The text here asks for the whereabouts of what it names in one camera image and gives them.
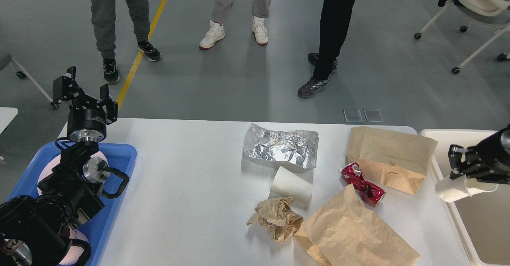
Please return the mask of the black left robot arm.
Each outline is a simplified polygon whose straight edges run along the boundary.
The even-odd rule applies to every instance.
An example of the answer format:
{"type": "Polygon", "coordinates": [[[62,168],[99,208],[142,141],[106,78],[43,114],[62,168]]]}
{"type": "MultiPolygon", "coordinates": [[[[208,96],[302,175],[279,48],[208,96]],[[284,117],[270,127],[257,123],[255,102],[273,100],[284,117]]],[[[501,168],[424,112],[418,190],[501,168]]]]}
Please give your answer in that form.
{"type": "Polygon", "coordinates": [[[84,93],[75,79],[75,66],[53,81],[53,103],[69,102],[66,137],[55,141],[60,161],[38,184],[41,195],[20,195],[1,205],[2,266],[56,266],[71,248],[82,249],[75,262],[84,266],[91,258],[90,244],[65,235],[97,215],[104,203],[115,199],[129,183],[129,175],[96,157],[107,125],[117,120],[118,103],[109,87],[100,88],[100,99],[84,93]]]}

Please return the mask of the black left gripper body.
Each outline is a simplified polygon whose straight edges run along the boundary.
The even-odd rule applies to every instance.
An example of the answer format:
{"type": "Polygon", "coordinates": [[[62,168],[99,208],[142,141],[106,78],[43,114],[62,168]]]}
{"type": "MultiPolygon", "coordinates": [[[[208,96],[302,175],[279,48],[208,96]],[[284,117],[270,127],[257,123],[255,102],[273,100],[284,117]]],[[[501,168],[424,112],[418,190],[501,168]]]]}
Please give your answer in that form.
{"type": "Polygon", "coordinates": [[[69,108],[67,138],[74,142],[101,142],[107,137],[106,113],[100,109],[69,108]]]}

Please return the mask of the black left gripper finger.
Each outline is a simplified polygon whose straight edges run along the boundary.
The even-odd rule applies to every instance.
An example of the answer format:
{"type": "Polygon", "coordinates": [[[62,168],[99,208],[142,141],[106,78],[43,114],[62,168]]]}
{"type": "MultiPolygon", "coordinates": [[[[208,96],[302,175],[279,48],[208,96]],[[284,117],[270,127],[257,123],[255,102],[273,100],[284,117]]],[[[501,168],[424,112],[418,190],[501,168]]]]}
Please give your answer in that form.
{"type": "Polygon", "coordinates": [[[88,108],[90,98],[78,86],[75,80],[76,67],[70,66],[66,74],[53,81],[53,108],[57,109],[60,104],[69,105],[71,108],[88,108]]]}
{"type": "Polygon", "coordinates": [[[106,111],[106,124],[110,125],[117,121],[118,118],[118,103],[113,101],[109,94],[109,85],[104,84],[100,87],[100,102],[99,108],[106,111]]]}

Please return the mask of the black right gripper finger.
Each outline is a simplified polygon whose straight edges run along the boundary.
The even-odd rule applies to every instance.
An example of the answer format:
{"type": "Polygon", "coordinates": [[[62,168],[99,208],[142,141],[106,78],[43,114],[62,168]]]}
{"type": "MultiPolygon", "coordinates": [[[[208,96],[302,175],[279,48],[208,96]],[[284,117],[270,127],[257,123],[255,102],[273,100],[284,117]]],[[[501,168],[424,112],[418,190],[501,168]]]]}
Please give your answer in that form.
{"type": "Polygon", "coordinates": [[[470,169],[470,170],[463,170],[463,171],[458,171],[457,173],[455,173],[453,170],[451,171],[450,175],[449,175],[449,178],[454,180],[454,179],[457,179],[457,178],[460,178],[460,177],[467,177],[467,178],[472,178],[472,179],[475,179],[476,181],[478,182],[485,182],[485,179],[481,178],[481,177],[485,177],[488,173],[488,168],[478,168],[478,169],[470,169]]]}
{"type": "Polygon", "coordinates": [[[474,147],[450,145],[448,159],[452,170],[468,170],[477,162],[477,152],[474,147]]]}

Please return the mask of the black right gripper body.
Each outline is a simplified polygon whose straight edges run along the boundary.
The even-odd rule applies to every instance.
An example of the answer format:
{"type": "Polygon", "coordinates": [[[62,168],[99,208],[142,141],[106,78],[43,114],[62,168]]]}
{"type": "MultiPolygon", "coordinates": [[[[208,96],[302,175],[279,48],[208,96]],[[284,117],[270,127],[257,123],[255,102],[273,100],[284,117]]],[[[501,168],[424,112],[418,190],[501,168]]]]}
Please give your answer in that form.
{"type": "Polygon", "coordinates": [[[509,184],[510,154],[509,141],[510,130],[502,129],[480,141],[474,150],[479,157],[478,168],[488,168],[485,177],[487,183],[509,184]]]}

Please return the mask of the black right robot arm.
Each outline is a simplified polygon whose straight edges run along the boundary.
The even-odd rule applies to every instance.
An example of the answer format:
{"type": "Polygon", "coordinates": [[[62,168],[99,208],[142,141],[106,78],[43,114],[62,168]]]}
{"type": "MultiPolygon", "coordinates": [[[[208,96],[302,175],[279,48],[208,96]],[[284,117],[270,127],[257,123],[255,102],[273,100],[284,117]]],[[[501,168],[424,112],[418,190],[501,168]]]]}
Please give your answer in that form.
{"type": "Polygon", "coordinates": [[[509,184],[510,181],[510,127],[500,130],[464,148],[452,144],[448,159],[452,171],[449,179],[466,176],[478,182],[509,184]]]}

